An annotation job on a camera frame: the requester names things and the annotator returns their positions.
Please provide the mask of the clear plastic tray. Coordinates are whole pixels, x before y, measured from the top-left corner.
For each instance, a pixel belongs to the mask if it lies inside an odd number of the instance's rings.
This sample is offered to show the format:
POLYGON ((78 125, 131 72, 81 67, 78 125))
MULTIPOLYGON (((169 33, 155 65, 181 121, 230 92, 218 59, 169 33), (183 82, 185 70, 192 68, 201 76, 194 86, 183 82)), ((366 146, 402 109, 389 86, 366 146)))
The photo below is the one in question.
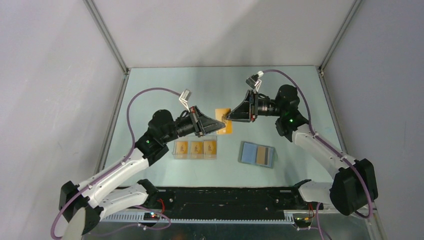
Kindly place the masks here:
POLYGON ((181 160, 215 160, 218 155, 217 142, 215 134, 184 136, 174 141, 172 155, 181 160))

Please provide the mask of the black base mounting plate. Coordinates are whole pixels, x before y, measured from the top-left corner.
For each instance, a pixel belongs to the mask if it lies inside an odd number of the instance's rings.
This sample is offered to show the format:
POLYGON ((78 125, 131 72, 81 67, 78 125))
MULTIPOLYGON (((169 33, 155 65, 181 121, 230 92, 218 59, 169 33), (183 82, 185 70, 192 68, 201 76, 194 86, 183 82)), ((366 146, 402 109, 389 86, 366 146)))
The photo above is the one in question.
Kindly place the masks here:
POLYGON ((309 211, 317 202, 303 200, 299 186, 159 187, 142 204, 163 210, 172 220, 283 221, 289 211, 309 211))

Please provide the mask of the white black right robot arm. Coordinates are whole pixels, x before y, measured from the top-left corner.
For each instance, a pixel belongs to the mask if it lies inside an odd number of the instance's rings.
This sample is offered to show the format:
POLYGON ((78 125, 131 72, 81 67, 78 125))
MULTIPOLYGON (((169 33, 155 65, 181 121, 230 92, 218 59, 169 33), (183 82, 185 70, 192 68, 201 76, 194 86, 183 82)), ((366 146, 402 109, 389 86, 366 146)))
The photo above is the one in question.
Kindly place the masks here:
POLYGON ((248 90, 244 100, 225 119, 233 122, 254 122, 259 116, 276 117, 275 128, 281 137, 302 148, 330 175, 332 183, 303 183, 291 194, 291 204, 304 209, 310 202, 331 204, 345 216, 357 213, 378 198, 378 187, 373 164, 366 158, 358 160, 336 148, 311 126, 310 120, 299 111, 298 89, 282 85, 274 99, 248 90))

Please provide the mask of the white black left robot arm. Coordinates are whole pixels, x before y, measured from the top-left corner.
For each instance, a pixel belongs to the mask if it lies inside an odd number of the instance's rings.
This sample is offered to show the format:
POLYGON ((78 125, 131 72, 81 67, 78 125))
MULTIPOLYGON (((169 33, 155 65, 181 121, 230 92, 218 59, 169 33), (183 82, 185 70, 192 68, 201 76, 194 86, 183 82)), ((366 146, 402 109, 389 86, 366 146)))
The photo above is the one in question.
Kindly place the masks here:
POLYGON ((204 137, 224 127, 223 122, 206 116, 197 106, 184 110, 176 119, 166 109, 156 111, 146 132, 132 140, 129 152, 120 160, 85 181, 68 181, 61 186, 59 215, 73 229, 61 239, 79 240, 104 218, 126 208, 156 206, 157 189, 149 180, 125 189, 119 189, 119 185, 160 160, 169 151, 169 142, 190 134, 204 137))

